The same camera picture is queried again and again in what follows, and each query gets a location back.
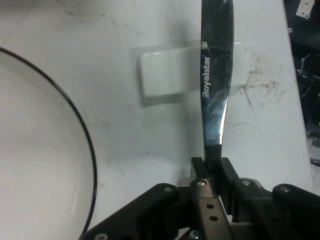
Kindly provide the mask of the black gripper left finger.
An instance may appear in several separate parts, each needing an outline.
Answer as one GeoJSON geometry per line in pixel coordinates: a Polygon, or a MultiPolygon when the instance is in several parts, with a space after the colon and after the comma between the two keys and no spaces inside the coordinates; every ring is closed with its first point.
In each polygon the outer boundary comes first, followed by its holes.
{"type": "Polygon", "coordinates": [[[191,160],[195,179],[188,186],[160,183],[82,235],[84,240],[232,240],[231,226],[219,200],[228,158],[208,168],[199,157],[191,160]]]}

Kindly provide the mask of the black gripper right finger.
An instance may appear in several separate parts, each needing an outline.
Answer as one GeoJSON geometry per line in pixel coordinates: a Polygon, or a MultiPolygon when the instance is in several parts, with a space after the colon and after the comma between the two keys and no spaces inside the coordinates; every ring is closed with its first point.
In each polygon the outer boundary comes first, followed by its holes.
{"type": "Polygon", "coordinates": [[[216,164],[217,194],[234,223],[252,223],[266,240],[318,240],[320,197],[291,184],[272,191],[239,178],[228,158],[216,164]]]}

